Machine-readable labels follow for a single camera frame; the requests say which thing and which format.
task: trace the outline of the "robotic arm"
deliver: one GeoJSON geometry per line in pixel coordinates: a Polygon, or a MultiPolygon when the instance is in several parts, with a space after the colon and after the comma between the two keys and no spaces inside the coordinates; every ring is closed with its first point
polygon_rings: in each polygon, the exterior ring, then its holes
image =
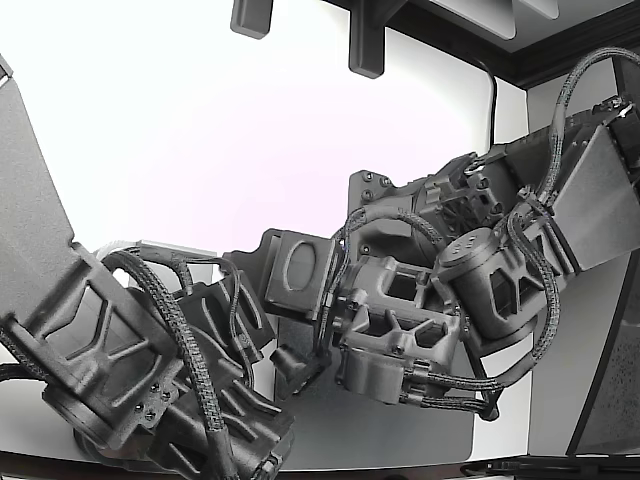
{"type": "Polygon", "coordinates": [[[303,395],[339,348],[336,382],[355,394],[496,419],[503,389],[550,346],[567,283],[640,247],[634,100],[617,96],[565,119],[581,72],[612,55],[640,64],[619,49],[586,57],[549,129],[403,187],[358,172],[348,219],[331,238],[269,230],[255,252],[222,258],[144,242],[92,254],[74,243],[0,59],[0,342],[19,362],[0,367],[0,380],[46,382],[44,401],[102,463],[189,479],[273,478],[293,418],[253,390],[252,365],[277,316],[314,336],[311,352],[280,345],[272,355],[281,400],[303,395]],[[169,292],[149,263],[172,268],[181,289],[169,292]],[[226,277],[193,284],[189,263],[217,264],[226,277]],[[137,287],[123,288],[117,269],[137,287]],[[533,350],[487,378],[482,357],[538,321],[533,350]],[[451,374],[460,345],[474,378],[451,374]]]}

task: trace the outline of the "black wire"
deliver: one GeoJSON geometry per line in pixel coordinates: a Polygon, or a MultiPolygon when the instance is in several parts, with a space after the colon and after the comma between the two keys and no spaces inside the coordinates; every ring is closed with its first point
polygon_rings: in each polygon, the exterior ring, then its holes
{"type": "Polygon", "coordinates": [[[34,376],[19,363],[4,363],[0,365],[0,382],[7,380],[41,380],[34,376]]]}
{"type": "MultiPolygon", "coordinates": [[[[204,265],[218,265],[221,270],[226,271],[231,278],[233,279],[233,293],[231,295],[230,304],[229,304],[229,331],[231,333],[231,339],[233,340],[234,347],[238,351],[240,357],[242,358],[242,363],[244,364],[244,370],[246,373],[246,384],[249,388],[253,388],[255,384],[255,375],[253,373],[253,366],[251,364],[251,360],[245,351],[244,345],[240,341],[240,337],[238,336],[237,325],[240,325],[242,328],[242,321],[238,318],[238,304],[240,301],[240,290],[242,289],[242,281],[240,279],[240,272],[238,271],[238,267],[236,265],[227,260],[226,258],[221,257],[184,257],[182,258],[186,263],[191,264],[204,264],[204,265]]],[[[255,344],[253,344],[253,340],[249,335],[245,335],[246,342],[250,343],[250,347],[252,346],[255,349],[255,344]]]]}
{"type": "Polygon", "coordinates": [[[489,75],[491,80],[491,103],[489,105],[489,148],[496,143],[496,108],[498,105],[498,81],[491,69],[482,60],[472,57],[475,62],[489,75]]]}

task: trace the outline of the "metal bracket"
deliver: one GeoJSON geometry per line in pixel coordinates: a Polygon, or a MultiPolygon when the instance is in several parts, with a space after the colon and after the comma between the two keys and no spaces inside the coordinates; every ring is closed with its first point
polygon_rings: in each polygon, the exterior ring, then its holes
{"type": "Polygon", "coordinates": [[[408,0],[354,0],[349,69],[368,78],[384,73],[385,26],[408,0]]]}
{"type": "Polygon", "coordinates": [[[231,30],[259,40],[269,33],[272,14],[273,0],[234,0],[231,30]]]}
{"type": "Polygon", "coordinates": [[[11,78],[13,76],[13,70],[11,70],[7,61],[0,55],[0,78],[5,76],[11,78]]]}

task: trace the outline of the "black braided cable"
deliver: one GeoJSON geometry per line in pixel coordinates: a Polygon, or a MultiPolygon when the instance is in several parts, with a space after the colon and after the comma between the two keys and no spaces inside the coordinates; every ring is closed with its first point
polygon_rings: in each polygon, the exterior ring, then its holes
{"type": "Polygon", "coordinates": [[[230,448],[229,434],[211,383],[209,369],[180,306],[156,274],[138,256],[121,250],[109,254],[103,263],[112,272],[120,268],[129,274],[147,292],[154,307],[167,322],[185,361],[202,412],[211,450],[211,467],[217,470],[220,478],[239,479],[230,448]]]}
{"type": "Polygon", "coordinates": [[[546,206],[550,206],[553,202],[553,189],[555,188],[558,174],[560,173],[560,163],[562,161],[562,148],[565,134],[565,120],[571,96],[584,73],[593,64],[612,57],[620,57],[636,66],[640,66],[640,55],[634,52],[618,47],[600,48],[580,60],[562,86],[562,90],[560,91],[560,95],[558,96],[556,107],[553,112],[551,128],[549,129],[551,163],[547,170],[547,175],[540,184],[537,192],[538,198],[540,198],[540,201],[546,206]]]}
{"type": "MultiPolygon", "coordinates": [[[[234,347],[237,350],[238,354],[242,358],[242,363],[244,365],[244,370],[246,373],[246,385],[249,388],[253,388],[255,384],[255,375],[253,372],[253,366],[251,364],[251,360],[245,351],[245,346],[243,345],[240,336],[238,335],[237,326],[240,325],[242,328],[240,318],[238,318],[238,302],[240,300],[240,290],[242,288],[242,281],[240,279],[240,272],[238,271],[238,267],[235,264],[226,258],[221,257],[199,257],[199,258],[191,258],[184,257],[184,261],[191,264],[205,264],[205,265],[218,265],[222,270],[226,271],[229,275],[231,275],[233,279],[233,292],[231,295],[230,303],[229,303],[229,331],[231,333],[231,339],[233,341],[234,347]]],[[[253,345],[253,340],[248,335],[243,335],[244,341],[253,345]]]]}

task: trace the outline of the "white wall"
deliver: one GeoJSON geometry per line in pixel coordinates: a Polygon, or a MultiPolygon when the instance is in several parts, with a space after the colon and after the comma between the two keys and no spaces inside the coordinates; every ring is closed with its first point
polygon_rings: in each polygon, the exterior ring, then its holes
{"type": "MultiPolygon", "coordinates": [[[[352,172],[402,184],[486,150],[483,72],[388,32],[386,73],[372,81],[347,68],[345,11],[276,0],[256,41],[230,31],[231,5],[3,2],[0,51],[89,249],[147,238],[252,250],[269,227],[328,235],[352,172]]],[[[501,82],[497,138],[526,133],[525,94],[501,82]]],[[[2,385],[0,450],[77,458],[39,389],[2,385]]]]}

